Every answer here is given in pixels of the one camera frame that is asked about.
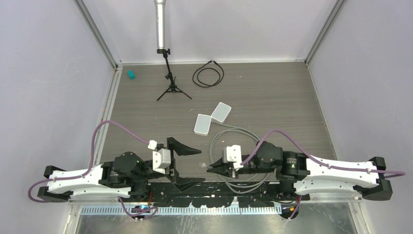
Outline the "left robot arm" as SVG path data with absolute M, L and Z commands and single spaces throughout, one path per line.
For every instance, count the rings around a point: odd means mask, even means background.
M 152 158 L 143 160 L 134 152 L 124 152 L 112 161 L 84 170 L 66 171 L 55 166 L 45 168 L 44 186 L 37 197 L 41 202 L 61 203 L 70 200 L 114 200 L 126 202 L 149 201 L 155 186 L 151 180 L 167 178 L 172 186 L 183 192 L 204 182 L 200 177 L 180 177 L 175 155 L 191 156 L 202 151 L 186 146 L 173 137 L 166 145 L 150 140 Z

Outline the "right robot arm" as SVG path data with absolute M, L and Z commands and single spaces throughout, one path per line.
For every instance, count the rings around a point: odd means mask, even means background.
M 275 173 L 279 182 L 276 194 L 284 200 L 315 193 L 360 194 L 363 199 L 387 201 L 393 195 L 392 186 L 383 174 L 386 169 L 382 157 L 366 162 L 346 162 L 304 153 L 285 151 L 264 141 L 251 160 L 242 165 L 247 155 L 239 145 L 223 149 L 221 159 L 209 165 L 207 172 L 238 178 L 239 175 Z

